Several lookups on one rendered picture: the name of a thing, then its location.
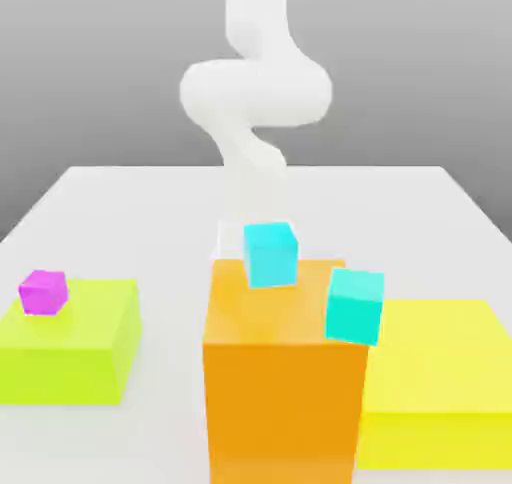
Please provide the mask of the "small cyan cube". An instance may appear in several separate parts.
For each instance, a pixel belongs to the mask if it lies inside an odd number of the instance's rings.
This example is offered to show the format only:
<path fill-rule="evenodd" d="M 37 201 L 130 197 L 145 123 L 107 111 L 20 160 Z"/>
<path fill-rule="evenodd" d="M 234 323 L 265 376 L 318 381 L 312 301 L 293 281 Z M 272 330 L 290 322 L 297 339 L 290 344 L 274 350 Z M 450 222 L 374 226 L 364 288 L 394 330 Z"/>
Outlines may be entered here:
<path fill-rule="evenodd" d="M 288 222 L 243 227 L 244 267 L 251 289 L 295 285 L 298 241 Z"/>

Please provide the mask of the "small turquoise cube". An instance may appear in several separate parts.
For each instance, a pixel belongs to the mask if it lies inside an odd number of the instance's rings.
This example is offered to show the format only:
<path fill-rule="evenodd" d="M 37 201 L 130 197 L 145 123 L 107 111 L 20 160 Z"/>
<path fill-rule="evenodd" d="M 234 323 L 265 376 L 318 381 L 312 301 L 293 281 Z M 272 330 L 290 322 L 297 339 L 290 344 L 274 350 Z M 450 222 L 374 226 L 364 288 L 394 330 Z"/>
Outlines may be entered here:
<path fill-rule="evenodd" d="M 383 273 L 333 268 L 326 304 L 325 337 L 376 346 L 383 301 Z"/>

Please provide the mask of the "small magenta cube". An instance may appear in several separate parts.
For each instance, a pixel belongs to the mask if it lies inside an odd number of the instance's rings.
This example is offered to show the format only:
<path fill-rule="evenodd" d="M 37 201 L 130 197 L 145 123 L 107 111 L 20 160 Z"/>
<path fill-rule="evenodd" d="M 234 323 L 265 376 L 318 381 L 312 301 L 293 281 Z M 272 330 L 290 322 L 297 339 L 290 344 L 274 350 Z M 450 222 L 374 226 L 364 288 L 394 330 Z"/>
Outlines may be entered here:
<path fill-rule="evenodd" d="M 69 298 L 63 271 L 34 270 L 18 286 L 18 292 L 26 315 L 54 316 Z"/>

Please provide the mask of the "large orange box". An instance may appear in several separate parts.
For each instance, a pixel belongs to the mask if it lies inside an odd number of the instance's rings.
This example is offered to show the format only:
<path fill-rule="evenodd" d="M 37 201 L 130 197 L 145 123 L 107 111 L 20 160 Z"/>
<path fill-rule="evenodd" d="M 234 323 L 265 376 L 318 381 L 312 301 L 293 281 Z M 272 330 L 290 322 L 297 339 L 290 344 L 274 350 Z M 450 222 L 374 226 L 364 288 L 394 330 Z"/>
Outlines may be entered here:
<path fill-rule="evenodd" d="M 324 336 L 331 271 L 251 289 L 217 260 L 203 337 L 211 484 L 352 484 L 368 349 Z"/>

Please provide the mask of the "large lime green box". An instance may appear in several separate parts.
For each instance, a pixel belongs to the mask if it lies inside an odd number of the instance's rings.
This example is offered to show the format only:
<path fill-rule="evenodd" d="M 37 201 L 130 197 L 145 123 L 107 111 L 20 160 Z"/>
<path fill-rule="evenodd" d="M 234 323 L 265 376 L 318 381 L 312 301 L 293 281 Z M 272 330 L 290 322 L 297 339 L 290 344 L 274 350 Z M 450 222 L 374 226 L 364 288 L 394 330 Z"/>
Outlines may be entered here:
<path fill-rule="evenodd" d="M 0 405 L 117 405 L 139 345 L 133 279 L 72 279 L 55 316 L 0 318 Z"/>

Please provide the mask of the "large yellow box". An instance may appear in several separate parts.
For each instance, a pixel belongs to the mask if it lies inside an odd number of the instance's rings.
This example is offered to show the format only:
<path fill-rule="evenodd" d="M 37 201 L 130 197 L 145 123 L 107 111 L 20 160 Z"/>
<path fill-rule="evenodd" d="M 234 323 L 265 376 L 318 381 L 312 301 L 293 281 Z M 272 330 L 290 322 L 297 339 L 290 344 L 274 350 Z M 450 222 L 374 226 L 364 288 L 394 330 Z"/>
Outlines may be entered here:
<path fill-rule="evenodd" d="M 512 336 L 484 300 L 387 300 L 360 470 L 512 470 Z"/>

